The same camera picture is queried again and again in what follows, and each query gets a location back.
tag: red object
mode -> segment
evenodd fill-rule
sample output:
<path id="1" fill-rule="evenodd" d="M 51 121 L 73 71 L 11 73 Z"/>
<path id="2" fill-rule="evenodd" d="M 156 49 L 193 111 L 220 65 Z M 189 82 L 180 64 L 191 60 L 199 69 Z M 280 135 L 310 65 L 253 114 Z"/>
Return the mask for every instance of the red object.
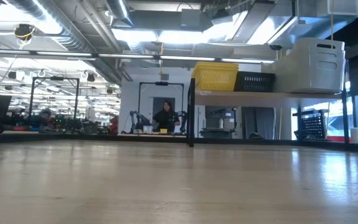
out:
<path id="1" fill-rule="evenodd" d="M 13 131 L 25 131 L 24 127 L 13 127 Z"/>
<path id="2" fill-rule="evenodd" d="M 118 116 L 110 119 L 110 134 L 117 135 L 118 134 Z"/>
<path id="3" fill-rule="evenodd" d="M 331 140 L 331 141 L 345 142 L 344 136 L 328 136 L 327 138 L 328 138 L 328 140 Z"/>

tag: paper towel roll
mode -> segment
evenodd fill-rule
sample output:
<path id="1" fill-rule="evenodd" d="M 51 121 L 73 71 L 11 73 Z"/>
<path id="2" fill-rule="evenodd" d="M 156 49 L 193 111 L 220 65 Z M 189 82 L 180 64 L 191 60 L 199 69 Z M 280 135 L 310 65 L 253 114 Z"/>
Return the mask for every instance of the paper towel roll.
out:
<path id="1" fill-rule="evenodd" d="M 358 128 L 351 128 L 351 143 L 358 143 Z"/>

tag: window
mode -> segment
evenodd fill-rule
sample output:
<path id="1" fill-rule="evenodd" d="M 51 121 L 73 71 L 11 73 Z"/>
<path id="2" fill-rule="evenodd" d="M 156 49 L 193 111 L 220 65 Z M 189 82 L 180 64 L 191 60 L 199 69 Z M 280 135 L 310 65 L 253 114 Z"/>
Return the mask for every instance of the window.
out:
<path id="1" fill-rule="evenodd" d="M 349 133 L 350 129 L 353 128 L 353 104 L 350 98 L 347 99 L 347 121 L 349 123 Z M 304 108 L 305 111 L 308 110 L 327 110 L 328 103 L 319 103 L 313 106 L 307 106 Z M 343 105 L 342 100 L 336 100 L 329 102 L 329 114 L 324 114 L 324 121 L 327 122 L 327 117 L 329 115 L 328 121 L 328 132 L 327 136 L 344 136 L 343 128 Z"/>

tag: robotic arm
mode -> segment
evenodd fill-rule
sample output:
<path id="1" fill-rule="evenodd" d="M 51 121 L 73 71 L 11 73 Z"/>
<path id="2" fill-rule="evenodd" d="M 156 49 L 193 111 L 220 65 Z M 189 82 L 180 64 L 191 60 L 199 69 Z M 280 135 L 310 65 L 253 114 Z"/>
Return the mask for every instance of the robotic arm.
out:
<path id="1" fill-rule="evenodd" d="M 186 111 L 178 111 L 175 115 L 170 117 L 172 122 L 175 122 L 176 118 L 181 117 L 181 126 L 180 126 L 180 134 L 186 133 L 186 122 L 187 122 L 187 113 Z"/>
<path id="2" fill-rule="evenodd" d="M 129 115 L 131 116 L 132 126 L 131 126 L 131 133 L 134 132 L 135 129 L 143 129 L 145 125 L 152 125 L 150 121 L 143 115 L 141 115 L 137 111 L 130 111 Z"/>

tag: black plastic crate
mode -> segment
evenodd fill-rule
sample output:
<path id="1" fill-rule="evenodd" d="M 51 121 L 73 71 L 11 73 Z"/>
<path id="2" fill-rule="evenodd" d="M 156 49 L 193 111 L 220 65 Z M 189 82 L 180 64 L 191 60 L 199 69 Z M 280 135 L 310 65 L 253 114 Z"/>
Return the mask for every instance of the black plastic crate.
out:
<path id="1" fill-rule="evenodd" d="M 260 72 L 238 72 L 234 91 L 271 92 L 275 74 Z"/>

